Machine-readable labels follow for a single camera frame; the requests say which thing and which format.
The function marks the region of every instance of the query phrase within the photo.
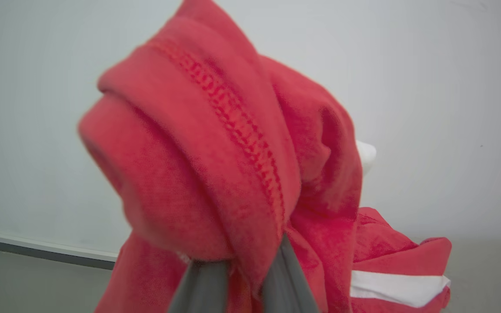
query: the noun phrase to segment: red fabric with white stripe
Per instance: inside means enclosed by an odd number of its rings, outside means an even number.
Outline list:
[[[133,234],[97,313],[165,312],[186,266],[179,253],[231,260],[228,312],[259,313],[284,232],[324,312],[373,303],[351,299],[354,267],[443,271],[434,260],[447,255],[422,248],[434,243],[395,236],[391,251],[372,248],[391,228],[363,223],[368,214],[357,223],[362,168],[348,113],[320,85],[259,56],[210,0],[183,2],[99,89],[80,134]]]

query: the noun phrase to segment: white stripe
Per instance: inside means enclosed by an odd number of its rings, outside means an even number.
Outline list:
[[[450,286],[446,276],[396,275],[351,272],[351,297],[381,299],[411,307],[424,307]]]

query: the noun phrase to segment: stitching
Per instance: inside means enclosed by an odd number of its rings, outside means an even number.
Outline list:
[[[276,160],[273,158],[270,146],[263,139],[264,135],[260,132],[258,125],[243,108],[240,97],[214,74],[213,69],[171,40],[148,42],[147,46],[156,48],[171,62],[181,67],[189,75],[191,81],[203,91],[217,118],[235,144],[243,150],[257,172],[268,204],[276,217],[277,236],[280,239],[285,221],[285,205]],[[281,212],[281,216],[275,213],[276,210]]]

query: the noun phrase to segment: gray wall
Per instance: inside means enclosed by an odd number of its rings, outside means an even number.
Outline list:
[[[117,252],[119,198],[76,123],[172,0],[0,0],[0,234]],[[221,0],[258,50],[324,84],[410,236],[501,240],[501,0]]]

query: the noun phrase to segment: gray floor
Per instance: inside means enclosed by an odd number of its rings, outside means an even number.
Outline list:
[[[89,313],[111,271],[0,252],[0,313]],[[501,243],[454,242],[445,313],[501,313]]]

